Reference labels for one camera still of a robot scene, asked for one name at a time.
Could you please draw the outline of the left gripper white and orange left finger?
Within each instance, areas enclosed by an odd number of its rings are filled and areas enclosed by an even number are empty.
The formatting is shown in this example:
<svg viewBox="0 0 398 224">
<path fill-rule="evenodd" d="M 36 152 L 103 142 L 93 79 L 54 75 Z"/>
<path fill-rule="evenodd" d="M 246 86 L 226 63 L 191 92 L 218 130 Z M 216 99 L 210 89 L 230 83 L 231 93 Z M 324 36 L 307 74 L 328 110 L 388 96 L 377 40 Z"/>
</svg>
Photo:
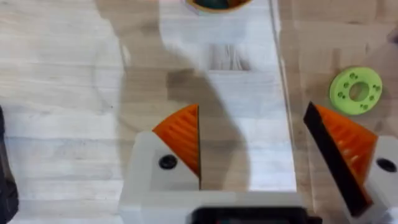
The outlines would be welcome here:
<svg viewBox="0 0 398 224">
<path fill-rule="evenodd" d="M 199 190 L 199 106 L 189 105 L 136 135 L 124 188 L 133 191 Z"/>
</svg>

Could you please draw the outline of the left gripper white and orange right finger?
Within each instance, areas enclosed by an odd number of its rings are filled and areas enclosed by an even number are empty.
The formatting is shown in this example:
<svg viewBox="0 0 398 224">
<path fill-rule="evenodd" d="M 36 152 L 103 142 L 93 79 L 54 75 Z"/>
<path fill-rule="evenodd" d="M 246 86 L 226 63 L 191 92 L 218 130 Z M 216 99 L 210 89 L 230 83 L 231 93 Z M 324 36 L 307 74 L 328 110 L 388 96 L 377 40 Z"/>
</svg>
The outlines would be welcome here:
<svg viewBox="0 0 398 224">
<path fill-rule="evenodd" d="M 378 136 L 310 102 L 303 122 L 341 194 L 351 223 L 397 223 L 397 138 Z"/>
</svg>

